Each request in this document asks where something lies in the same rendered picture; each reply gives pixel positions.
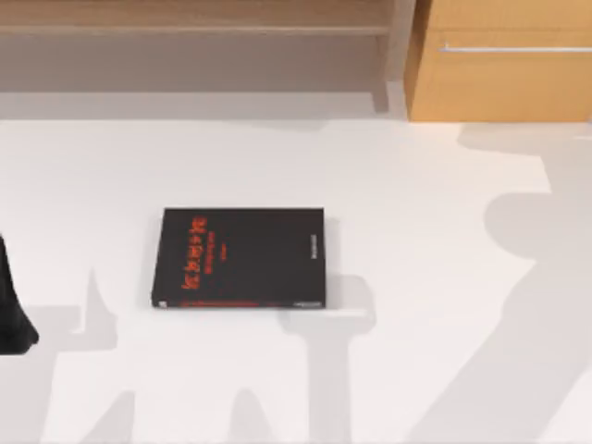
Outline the black book with red lettering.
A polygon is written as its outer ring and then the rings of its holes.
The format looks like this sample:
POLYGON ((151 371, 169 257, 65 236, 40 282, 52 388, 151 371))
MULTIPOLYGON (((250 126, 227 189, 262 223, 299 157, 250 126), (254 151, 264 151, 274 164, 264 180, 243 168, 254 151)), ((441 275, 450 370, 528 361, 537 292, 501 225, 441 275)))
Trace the black book with red lettering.
POLYGON ((167 208, 155 308, 323 309, 321 208, 167 208))

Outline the open wooden shelf unit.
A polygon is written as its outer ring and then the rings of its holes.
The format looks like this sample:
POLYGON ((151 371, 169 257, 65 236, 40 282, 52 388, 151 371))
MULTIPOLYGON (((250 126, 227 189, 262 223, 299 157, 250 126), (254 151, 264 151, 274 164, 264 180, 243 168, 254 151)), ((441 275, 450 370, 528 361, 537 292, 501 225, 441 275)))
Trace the open wooden shelf unit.
POLYGON ((2 93, 367 93, 415 0, 0 0, 2 93))

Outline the wooden cupboard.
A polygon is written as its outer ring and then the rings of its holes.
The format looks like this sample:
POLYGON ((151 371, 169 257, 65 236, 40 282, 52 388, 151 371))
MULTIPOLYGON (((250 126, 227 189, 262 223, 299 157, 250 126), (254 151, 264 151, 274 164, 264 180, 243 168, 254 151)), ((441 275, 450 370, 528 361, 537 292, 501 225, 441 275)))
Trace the wooden cupboard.
POLYGON ((592 119, 592 0, 416 0, 413 122, 592 119))

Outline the wooden drawer front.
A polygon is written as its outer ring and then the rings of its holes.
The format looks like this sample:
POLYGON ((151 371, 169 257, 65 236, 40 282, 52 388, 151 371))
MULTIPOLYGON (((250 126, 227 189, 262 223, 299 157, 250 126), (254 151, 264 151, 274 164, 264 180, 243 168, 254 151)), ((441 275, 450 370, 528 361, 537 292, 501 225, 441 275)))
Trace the wooden drawer front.
POLYGON ((580 122, 592 119, 592 54, 451 54, 451 46, 584 46, 592 31, 424 31, 404 74, 414 122, 580 122))

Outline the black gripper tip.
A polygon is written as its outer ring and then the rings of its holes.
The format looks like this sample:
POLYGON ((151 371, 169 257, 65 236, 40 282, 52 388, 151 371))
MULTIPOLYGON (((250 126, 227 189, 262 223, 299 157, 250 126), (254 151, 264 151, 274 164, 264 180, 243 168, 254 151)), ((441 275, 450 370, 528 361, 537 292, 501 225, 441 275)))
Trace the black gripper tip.
POLYGON ((39 341, 39 333, 23 310, 15 291, 0 235, 0 355, 25 354, 39 341))

